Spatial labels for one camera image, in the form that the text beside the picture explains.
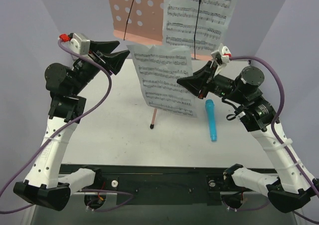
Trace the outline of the pink perforated music stand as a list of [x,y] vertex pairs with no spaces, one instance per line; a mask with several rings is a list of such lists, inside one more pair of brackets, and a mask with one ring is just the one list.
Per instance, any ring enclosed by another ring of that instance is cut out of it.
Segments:
[[109,5],[115,37],[128,45],[163,45],[163,0],[109,0]]

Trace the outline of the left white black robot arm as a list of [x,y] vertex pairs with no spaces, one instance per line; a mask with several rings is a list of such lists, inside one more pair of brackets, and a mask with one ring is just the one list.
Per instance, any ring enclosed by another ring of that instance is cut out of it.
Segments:
[[101,71],[109,82],[111,75],[118,74],[129,55],[128,50],[115,52],[119,41],[93,41],[88,52],[81,55],[58,45],[78,59],[72,67],[60,63],[49,65],[44,73],[46,90],[51,96],[47,128],[40,149],[32,156],[31,170],[24,181],[14,185],[13,192],[32,205],[61,211],[70,196],[86,187],[97,187],[102,183],[99,169],[85,166],[59,180],[59,170],[69,140],[80,120],[97,109],[108,97],[112,85],[91,109],[85,111],[86,98],[79,93]]

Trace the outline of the blue toy microphone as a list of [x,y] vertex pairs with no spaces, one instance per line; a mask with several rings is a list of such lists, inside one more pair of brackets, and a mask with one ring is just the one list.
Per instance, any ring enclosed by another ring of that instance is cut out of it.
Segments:
[[216,121],[215,121],[214,108],[215,108],[215,105],[211,99],[208,99],[205,101],[205,110],[206,110],[207,119],[208,119],[210,139],[212,142],[217,141],[217,131],[216,131]]

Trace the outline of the sheet music page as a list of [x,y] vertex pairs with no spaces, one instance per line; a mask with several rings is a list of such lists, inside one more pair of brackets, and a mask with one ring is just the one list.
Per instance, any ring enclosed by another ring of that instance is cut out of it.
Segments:
[[193,75],[188,47],[136,44],[127,48],[148,106],[182,116],[197,116],[194,95],[177,83],[178,79]]
[[223,43],[238,0],[163,0],[162,43],[209,60]]

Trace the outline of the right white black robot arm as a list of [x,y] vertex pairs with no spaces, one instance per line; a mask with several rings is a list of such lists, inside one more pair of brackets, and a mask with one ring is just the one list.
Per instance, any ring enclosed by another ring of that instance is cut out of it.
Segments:
[[192,76],[180,78],[177,83],[200,99],[211,92],[231,105],[234,114],[226,119],[240,120],[277,172],[276,176],[267,176],[235,164],[224,171],[224,184],[229,188],[242,187],[258,192],[283,213],[302,208],[319,190],[319,181],[298,159],[273,106],[263,98],[259,89],[265,78],[263,72],[246,66],[235,79],[230,79],[217,73],[218,66],[216,61],[209,61]]

